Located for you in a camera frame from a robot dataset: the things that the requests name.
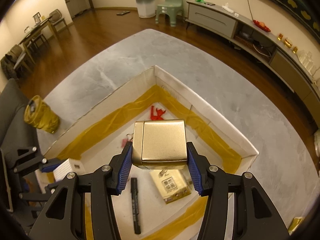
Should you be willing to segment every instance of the red bowl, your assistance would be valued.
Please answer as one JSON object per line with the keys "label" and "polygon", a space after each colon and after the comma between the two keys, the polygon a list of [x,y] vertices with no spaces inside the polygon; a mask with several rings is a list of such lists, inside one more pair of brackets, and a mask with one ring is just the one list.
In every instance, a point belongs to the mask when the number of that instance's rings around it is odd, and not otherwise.
{"label": "red bowl", "polygon": [[262,27],[262,26],[260,25],[260,22],[259,22],[259,21],[253,20],[253,23],[254,23],[256,26],[258,26],[260,29],[264,30],[265,32],[267,32],[267,33],[271,32],[271,30],[270,30],[267,26]]}

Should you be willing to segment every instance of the cable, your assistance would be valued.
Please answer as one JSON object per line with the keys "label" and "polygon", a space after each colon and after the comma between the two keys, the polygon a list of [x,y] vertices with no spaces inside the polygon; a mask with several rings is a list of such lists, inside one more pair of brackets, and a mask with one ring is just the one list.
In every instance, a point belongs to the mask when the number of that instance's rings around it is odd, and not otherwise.
{"label": "cable", "polygon": [[248,5],[249,5],[249,10],[250,10],[251,18],[252,18],[252,21],[253,21],[253,16],[252,16],[251,8],[250,8],[250,3],[249,3],[249,0],[247,0],[247,1],[248,1]]}
{"label": "cable", "polygon": [[253,45],[254,49],[255,49],[259,54],[261,54],[261,55],[263,55],[263,56],[266,56],[266,57],[271,57],[271,53],[270,53],[268,50],[267,50],[267,52],[269,53],[269,55],[264,54],[264,53],[258,51],[257,48],[256,48],[256,46],[255,46],[254,44],[252,44],[252,45]]}

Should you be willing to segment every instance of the plant pot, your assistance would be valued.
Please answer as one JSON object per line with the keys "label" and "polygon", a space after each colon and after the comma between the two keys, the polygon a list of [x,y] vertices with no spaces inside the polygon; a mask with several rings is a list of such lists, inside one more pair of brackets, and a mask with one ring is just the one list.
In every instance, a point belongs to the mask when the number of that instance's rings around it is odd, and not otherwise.
{"label": "plant pot", "polygon": [[140,18],[151,18],[156,15],[155,0],[136,0]]}

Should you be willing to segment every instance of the green stool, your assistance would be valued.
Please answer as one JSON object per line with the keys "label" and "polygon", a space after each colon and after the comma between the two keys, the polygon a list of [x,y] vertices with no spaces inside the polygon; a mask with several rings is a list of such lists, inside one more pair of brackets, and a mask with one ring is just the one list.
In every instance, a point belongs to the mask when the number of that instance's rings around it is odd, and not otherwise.
{"label": "green stool", "polygon": [[163,4],[158,4],[156,12],[156,24],[159,23],[159,14],[167,14],[170,17],[170,26],[176,26],[176,15],[182,12],[182,19],[184,21],[183,0],[165,0]]}

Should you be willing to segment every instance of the bolt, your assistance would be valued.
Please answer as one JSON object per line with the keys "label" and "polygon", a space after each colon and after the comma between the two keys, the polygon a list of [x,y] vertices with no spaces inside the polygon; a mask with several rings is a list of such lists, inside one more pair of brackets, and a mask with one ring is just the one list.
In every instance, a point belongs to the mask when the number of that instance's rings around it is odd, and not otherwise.
{"label": "bolt", "polygon": [[245,176],[247,179],[251,179],[251,178],[252,178],[252,173],[250,173],[250,172],[245,172],[245,173],[244,173],[244,176]]}
{"label": "bolt", "polygon": [[74,177],[75,177],[75,173],[74,172],[69,172],[68,174],[67,174],[67,178],[68,179],[73,179]]}
{"label": "bolt", "polygon": [[209,167],[209,170],[210,170],[210,171],[213,171],[213,172],[216,172],[216,171],[218,171],[218,167],[215,166],[215,165],[211,165],[211,166]]}
{"label": "bolt", "polygon": [[109,165],[103,165],[101,169],[102,171],[110,171],[111,167]]}

